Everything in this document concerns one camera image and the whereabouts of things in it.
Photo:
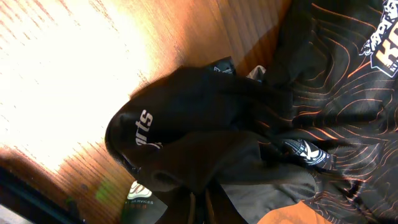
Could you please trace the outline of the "black orange patterned jersey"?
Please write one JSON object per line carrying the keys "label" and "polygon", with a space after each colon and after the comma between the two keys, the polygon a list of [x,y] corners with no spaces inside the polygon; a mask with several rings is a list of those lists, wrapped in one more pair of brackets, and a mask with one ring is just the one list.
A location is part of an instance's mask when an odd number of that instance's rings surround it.
{"label": "black orange patterned jersey", "polygon": [[128,223],[256,223],[300,202],[396,223],[397,2],[293,1],[263,73],[179,68],[104,142],[134,178]]}

